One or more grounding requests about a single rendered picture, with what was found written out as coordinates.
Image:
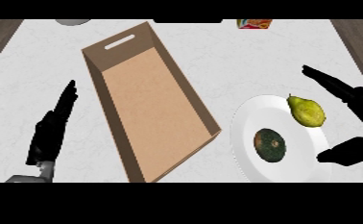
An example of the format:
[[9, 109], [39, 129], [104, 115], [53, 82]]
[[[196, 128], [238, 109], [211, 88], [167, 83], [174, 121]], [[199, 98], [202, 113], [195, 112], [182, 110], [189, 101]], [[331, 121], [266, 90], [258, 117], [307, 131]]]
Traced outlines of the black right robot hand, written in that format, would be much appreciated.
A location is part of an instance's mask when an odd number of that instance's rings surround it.
[[[343, 100], [363, 122], [363, 87], [351, 87], [338, 78], [310, 66], [303, 66], [303, 73]], [[354, 137], [316, 156], [319, 162], [351, 166], [363, 162], [363, 137]]]

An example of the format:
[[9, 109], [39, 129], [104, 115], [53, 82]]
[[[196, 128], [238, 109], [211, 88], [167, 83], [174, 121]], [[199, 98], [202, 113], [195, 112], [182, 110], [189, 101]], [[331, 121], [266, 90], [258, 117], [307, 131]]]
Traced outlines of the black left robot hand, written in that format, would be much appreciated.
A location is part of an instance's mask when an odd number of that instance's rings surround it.
[[42, 121], [36, 125], [36, 133], [25, 160], [27, 165], [36, 165], [39, 162], [55, 162], [77, 98], [75, 81], [71, 80], [61, 93], [55, 108], [47, 111]]

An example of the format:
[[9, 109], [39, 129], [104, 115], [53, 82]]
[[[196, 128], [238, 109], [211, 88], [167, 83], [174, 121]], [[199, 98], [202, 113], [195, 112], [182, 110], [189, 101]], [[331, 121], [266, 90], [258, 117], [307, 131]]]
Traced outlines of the brown cardboard box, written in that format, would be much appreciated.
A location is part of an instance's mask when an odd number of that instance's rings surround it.
[[155, 182], [222, 132], [149, 23], [83, 49], [127, 178]]

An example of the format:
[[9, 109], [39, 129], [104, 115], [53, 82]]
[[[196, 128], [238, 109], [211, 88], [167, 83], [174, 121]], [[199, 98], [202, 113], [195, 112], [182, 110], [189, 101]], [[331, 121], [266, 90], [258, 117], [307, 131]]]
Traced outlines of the dark green squash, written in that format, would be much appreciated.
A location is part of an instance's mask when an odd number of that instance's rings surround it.
[[286, 145], [282, 136], [275, 130], [264, 128], [257, 132], [254, 148], [260, 158], [266, 162], [282, 161], [286, 153]]

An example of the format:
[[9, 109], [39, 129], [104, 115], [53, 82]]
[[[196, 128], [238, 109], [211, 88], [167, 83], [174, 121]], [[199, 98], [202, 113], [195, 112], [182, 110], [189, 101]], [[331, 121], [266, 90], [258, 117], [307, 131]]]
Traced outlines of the white round plate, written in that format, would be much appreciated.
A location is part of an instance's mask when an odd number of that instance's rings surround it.
[[[285, 140], [286, 153], [279, 162], [261, 159], [254, 137], [272, 129]], [[320, 128], [304, 127], [294, 119], [284, 97], [260, 95], [241, 105], [232, 125], [232, 146], [241, 171], [251, 182], [328, 182], [332, 165], [317, 154], [329, 148]]]

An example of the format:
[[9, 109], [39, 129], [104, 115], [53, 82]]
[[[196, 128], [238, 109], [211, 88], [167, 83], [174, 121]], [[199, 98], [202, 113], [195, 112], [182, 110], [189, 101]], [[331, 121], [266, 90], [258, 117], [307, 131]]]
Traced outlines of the yellow-green pear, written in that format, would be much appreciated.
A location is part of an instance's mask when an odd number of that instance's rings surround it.
[[326, 114], [319, 104], [298, 96], [289, 96], [286, 102], [297, 122], [310, 128], [320, 127], [326, 120]]

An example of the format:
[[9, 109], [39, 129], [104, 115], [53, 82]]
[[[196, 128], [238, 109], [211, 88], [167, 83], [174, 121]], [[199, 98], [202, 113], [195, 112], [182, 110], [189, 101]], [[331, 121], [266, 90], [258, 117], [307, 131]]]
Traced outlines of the red and yellow food package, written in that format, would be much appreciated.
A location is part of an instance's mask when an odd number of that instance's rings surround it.
[[269, 29], [272, 22], [270, 19], [239, 19], [236, 26], [239, 29]]

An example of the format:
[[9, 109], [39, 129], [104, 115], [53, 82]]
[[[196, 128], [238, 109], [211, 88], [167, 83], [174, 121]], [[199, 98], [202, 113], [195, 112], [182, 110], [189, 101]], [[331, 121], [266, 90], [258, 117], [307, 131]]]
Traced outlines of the grey round object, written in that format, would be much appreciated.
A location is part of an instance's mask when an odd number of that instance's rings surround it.
[[61, 25], [77, 26], [77, 25], [83, 25], [84, 23], [87, 23], [90, 21], [90, 19], [56, 19], [55, 21]]

